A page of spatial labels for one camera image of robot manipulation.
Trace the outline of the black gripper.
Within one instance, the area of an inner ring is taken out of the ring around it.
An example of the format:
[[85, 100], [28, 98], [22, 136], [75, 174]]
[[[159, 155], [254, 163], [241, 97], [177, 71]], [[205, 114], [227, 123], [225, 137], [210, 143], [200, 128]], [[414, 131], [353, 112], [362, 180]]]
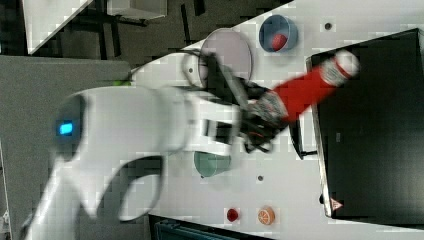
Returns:
[[219, 62], [214, 53], [202, 54], [200, 65], [206, 68], [206, 77], [202, 80], [204, 89], [224, 102], [239, 107], [239, 135], [244, 138], [246, 152], [271, 152], [274, 148], [273, 139], [287, 124], [274, 125], [266, 122], [249, 104], [250, 100], [258, 100], [264, 96], [267, 88], [236, 76], [230, 67]]

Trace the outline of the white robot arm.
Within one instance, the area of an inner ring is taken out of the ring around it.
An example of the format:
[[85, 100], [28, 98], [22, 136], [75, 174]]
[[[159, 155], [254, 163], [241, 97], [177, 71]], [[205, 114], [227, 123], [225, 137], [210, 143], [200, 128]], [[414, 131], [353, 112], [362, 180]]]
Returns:
[[148, 214], [163, 186], [164, 162], [189, 153], [203, 177], [228, 169], [235, 144], [271, 150], [285, 128], [248, 103], [264, 88], [234, 75], [213, 53], [195, 51], [199, 85], [108, 86], [74, 93], [54, 121], [54, 166], [22, 240], [76, 240], [77, 215], [130, 222]]

